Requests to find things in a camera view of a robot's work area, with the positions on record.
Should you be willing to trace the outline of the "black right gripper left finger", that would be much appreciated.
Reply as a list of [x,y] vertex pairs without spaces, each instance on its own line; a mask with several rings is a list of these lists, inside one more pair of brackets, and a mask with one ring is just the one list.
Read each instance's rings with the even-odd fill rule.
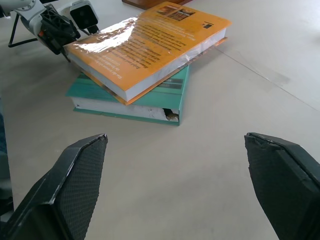
[[69,145],[28,191],[0,240],[84,240],[99,197],[108,137]]

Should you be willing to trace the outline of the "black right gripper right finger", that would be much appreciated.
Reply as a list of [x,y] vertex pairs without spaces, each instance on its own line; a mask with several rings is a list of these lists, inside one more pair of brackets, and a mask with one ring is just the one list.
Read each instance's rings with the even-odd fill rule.
[[320,240],[320,163],[302,146],[249,132],[244,136],[257,200],[279,240]]

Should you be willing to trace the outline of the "orange softcover book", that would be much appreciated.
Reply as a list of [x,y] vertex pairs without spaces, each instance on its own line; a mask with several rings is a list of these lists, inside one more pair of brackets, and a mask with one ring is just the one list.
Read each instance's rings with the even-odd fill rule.
[[66,45],[67,57],[129,105],[226,39],[228,19],[172,2]]

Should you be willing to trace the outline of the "teal hardcover book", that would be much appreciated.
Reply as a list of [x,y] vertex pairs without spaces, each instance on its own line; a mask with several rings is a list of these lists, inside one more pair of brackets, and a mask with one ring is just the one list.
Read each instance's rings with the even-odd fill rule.
[[190,76],[188,66],[126,105],[97,80],[81,73],[66,92],[74,111],[158,124],[179,126]]

